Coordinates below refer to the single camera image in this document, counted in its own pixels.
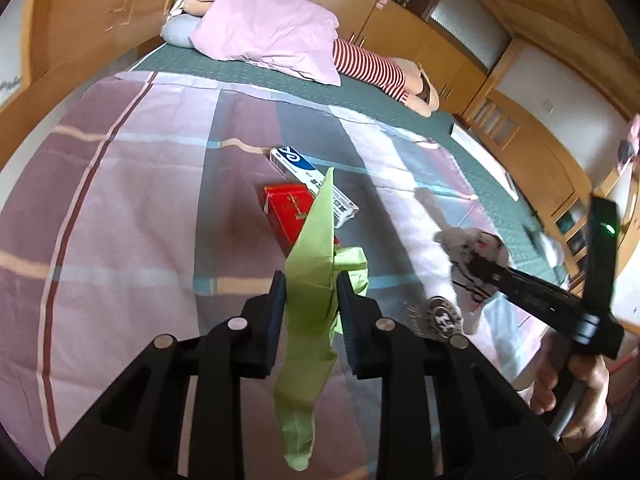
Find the person's right hand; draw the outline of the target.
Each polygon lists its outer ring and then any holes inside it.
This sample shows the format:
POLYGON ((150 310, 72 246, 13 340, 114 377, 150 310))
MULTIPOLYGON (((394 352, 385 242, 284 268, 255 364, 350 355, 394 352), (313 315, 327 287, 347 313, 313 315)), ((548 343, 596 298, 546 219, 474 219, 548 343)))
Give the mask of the person's right hand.
POLYGON ((550 349, 539 351, 540 364, 534 381, 534 390, 530 407, 536 415, 551 413, 560 403, 562 383, 572 374, 569 384, 575 379, 583 382, 586 391, 573 417, 565 427, 561 440, 567 453, 585 451, 594 441, 608 420, 608 386, 610 374, 603 356, 580 356, 574 354, 568 359, 566 367, 558 370, 550 360, 550 349))

